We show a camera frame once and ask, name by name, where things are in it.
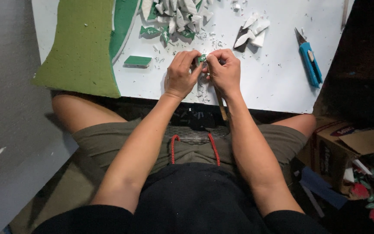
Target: black shirt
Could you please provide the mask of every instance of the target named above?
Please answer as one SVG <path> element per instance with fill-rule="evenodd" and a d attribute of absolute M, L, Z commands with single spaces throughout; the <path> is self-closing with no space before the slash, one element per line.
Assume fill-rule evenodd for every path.
<path fill-rule="evenodd" d="M 45 221 L 33 233 L 328 233 L 296 211 L 262 218 L 242 187 L 212 164 L 169 165 L 147 178 L 134 215 L 116 206 L 83 206 Z"/>

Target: white table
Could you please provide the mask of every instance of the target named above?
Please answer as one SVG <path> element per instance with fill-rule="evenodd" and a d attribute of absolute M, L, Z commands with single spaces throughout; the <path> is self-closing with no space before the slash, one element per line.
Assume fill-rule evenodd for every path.
<path fill-rule="evenodd" d="M 34 21 L 41 62 L 46 59 L 55 37 L 58 0 L 32 0 Z M 209 53 L 219 48 L 232 48 L 237 32 L 244 21 L 258 12 L 271 21 L 263 48 L 248 45 L 244 53 L 234 52 L 242 62 L 241 90 L 249 109 L 281 112 L 311 113 L 320 89 L 309 85 L 303 62 L 298 52 L 294 27 L 304 28 L 304 35 L 311 43 L 318 65 L 325 79 L 341 37 L 341 21 L 344 0 L 249 0 L 243 11 L 235 12 L 231 0 L 215 0 L 209 10 L 213 18 L 203 26 L 199 34 L 207 33 L 207 39 L 196 37 L 191 44 L 180 39 L 164 48 L 159 37 L 145 39 L 139 36 L 141 21 L 137 16 L 123 54 L 113 66 L 116 81 L 124 97 L 158 99 L 164 92 L 163 78 L 170 65 L 173 52 L 196 49 Z M 354 0 L 350 0 L 349 11 Z M 221 41 L 222 46 L 212 45 L 210 40 Z M 130 55 L 158 58 L 147 69 L 125 68 L 123 62 Z M 214 88 L 199 82 L 204 93 L 197 97 L 195 87 L 184 102 L 217 105 Z"/>

